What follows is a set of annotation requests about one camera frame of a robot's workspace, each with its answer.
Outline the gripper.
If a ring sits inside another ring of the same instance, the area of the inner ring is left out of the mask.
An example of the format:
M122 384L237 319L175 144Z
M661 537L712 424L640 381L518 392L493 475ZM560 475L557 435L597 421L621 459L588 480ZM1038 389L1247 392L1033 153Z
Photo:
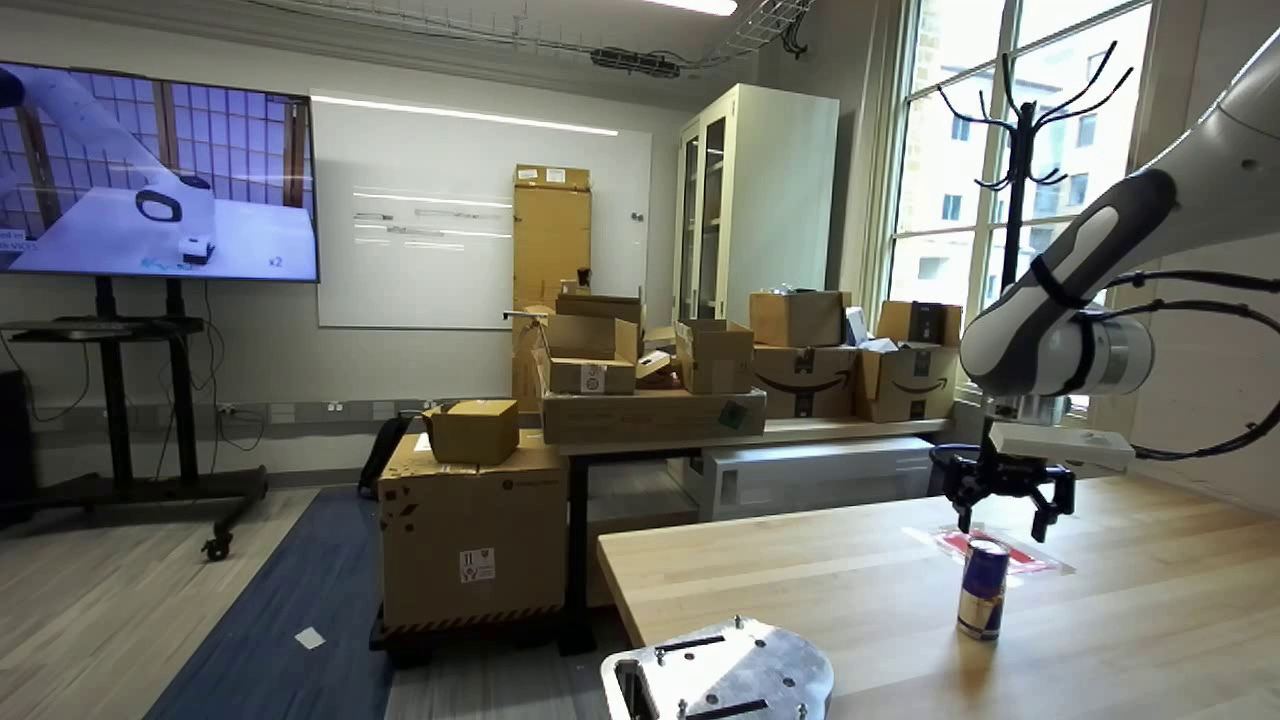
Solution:
M1027 498L1036 506L1030 537L1044 543L1048 529L1075 512L1076 475L1043 459L980 448L978 459L954 455L943 461L943 495L957 515L957 529L972 532L974 507L989 496Z

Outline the blue and silver drink can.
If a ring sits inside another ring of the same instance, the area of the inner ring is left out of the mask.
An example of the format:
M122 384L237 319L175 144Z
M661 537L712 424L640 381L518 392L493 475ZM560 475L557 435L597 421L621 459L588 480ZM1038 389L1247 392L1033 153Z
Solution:
M975 641L995 642L1000 637L1010 562L1005 544L980 537L968 541L956 623Z

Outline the metal plate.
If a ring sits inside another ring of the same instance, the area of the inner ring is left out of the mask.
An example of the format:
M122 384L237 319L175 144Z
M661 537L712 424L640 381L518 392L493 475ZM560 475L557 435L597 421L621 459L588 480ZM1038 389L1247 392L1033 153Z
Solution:
M829 720L835 671L805 638L753 618L608 656L608 720Z

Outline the clear bag with red packet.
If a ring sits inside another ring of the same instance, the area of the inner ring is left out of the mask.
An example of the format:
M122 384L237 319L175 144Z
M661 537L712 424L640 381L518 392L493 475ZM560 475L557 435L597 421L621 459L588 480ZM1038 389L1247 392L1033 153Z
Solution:
M1020 585L1033 577L1071 575L1076 569L1060 559L1021 542L1004 527L975 523L972 533L963 533L956 525L941 527L901 527L900 530L910 539L937 551L957 566L969 557L969 544L974 539L988 539L1006 548L1010 557L1007 577L1010 585Z

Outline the white radiator cover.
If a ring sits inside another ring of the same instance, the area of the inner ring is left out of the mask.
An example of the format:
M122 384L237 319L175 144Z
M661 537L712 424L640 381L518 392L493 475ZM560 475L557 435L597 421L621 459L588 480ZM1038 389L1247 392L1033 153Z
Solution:
M904 436L707 448L675 477L703 521L805 512L925 497L932 447Z

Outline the black coat rack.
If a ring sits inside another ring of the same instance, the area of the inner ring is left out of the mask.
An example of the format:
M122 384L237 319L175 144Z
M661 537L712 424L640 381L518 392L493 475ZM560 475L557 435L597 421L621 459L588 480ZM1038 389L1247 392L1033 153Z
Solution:
M1142 61L1142 53L1116 41L1060 38L1004 53L937 86L960 126L1000 137L992 169L975 179L991 196L980 219L992 233L982 307L1124 174Z

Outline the window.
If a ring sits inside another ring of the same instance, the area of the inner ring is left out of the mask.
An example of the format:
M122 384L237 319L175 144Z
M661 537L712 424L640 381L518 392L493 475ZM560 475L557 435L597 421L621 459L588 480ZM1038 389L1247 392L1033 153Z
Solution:
M1004 53L1024 53L1060 38L1133 47L1143 61L1134 74L1135 117L1123 178L1137 145L1152 6L1153 0L910 1L888 299L957 305L966 316L984 309L992 233L980 219L991 196L975 181L997 160L1000 137L984 126L960 126L937 86Z

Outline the stack of cardboard boxes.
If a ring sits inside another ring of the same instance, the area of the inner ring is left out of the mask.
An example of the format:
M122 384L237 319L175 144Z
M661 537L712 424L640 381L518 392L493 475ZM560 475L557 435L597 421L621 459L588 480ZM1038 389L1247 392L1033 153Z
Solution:
M704 334L712 369L690 392L677 360L643 361L644 305L637 297L550 296L553 272L582 269L590 255L593 196L586 170L515 168L512 391L522 411L539 411L552 445L704 441L760 436L772 389L749 375L748 332Z

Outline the cream cabinet with glass doors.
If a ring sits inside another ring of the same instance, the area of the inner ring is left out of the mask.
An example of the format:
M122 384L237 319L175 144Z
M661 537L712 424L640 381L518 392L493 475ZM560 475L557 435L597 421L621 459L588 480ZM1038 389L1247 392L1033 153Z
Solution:
M737 83L682 128L673 322L749 323L749 299L823 290L838 102Z

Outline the black-legged table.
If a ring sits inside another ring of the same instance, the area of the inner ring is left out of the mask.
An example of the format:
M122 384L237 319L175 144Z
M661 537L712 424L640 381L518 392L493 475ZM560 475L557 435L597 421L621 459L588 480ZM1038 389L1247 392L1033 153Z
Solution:
M736 446L810 445L890 436L927 436L947 430L952 419L873 423L860 419L776 419L758 436L692 439L628 439L558 445L568 462L568 543L564 606L558 647L563 656L594 651L595 635L588 612L588 496L589 471L595 465L657 459L696 457L704 448Z

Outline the small cardboard box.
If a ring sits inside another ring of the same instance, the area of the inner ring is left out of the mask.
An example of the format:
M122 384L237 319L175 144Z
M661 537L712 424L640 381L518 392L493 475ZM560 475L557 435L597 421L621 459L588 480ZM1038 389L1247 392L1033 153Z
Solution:
M499 465L520 442L518 404L512 398L436 404L422 411L422 421L442 464Z

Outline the large cardboard box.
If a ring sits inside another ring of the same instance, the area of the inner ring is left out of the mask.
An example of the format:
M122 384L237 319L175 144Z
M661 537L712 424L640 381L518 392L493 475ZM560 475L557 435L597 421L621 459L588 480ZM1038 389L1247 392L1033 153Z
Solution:
M564 602L568 469L540 430L495 466L439 462L425 434L376 483L388 635L539 618Z

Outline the black backpack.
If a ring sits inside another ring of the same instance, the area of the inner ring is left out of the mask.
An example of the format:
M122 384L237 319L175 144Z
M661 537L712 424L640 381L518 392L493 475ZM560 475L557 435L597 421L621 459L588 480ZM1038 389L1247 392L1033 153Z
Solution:
M358 474L356 489L360 498L376 498L375 484L378 478L385 470L401 439L411 425L416 423L417 418L417 413L402 411L387 419L380 425L374 437L370 454Z

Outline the whiteboard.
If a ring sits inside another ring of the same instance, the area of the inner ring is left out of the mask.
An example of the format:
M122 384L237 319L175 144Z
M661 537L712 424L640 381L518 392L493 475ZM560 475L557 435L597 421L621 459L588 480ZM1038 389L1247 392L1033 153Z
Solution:
M326 328L506 331L516 183L588 173L591 287L643 291L653 137L607 126L312 94Z

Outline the blue floor mat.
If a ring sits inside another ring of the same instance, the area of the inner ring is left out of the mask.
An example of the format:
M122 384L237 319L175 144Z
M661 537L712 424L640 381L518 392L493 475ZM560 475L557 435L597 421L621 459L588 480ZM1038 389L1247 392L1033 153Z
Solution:
M383 720L375 515L352 489L321 489L145 720ZM306 626L326 643L300 646Z

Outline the black rolling screen stand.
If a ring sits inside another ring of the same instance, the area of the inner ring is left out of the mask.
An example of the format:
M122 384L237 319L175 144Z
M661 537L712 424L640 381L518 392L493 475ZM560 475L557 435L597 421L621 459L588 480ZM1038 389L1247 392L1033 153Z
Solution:
M236 505L212 524L212 538L202 551L211 562L230 552L233 527L268 492L268 470L204 473L198 465L195 383L191 374L189 337L204 333L207 323L186 311L178 279L165 282L165 309L157 316L125 316L118 311L113 281L95 279L95 313L46 322L0 323L0 350L10 361L13 343L95 346L100 355L106 433L110 447L109 475L90 473L56 484L37 483L36 421L45 421L35 406L29 374L19 365L0 369L0 529L28 521L49 509L161 503L177 501L224 501ZM129 343L165 343L169 350L170 418L165 439L177 447L174 477L142 478L134 474L131 454L131 415L125 392L122 348Z

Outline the large wall screen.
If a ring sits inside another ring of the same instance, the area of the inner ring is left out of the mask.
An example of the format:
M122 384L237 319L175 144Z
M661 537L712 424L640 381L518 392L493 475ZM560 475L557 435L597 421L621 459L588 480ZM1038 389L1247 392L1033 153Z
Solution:
M320 281L308 96L0 63L0 274Z

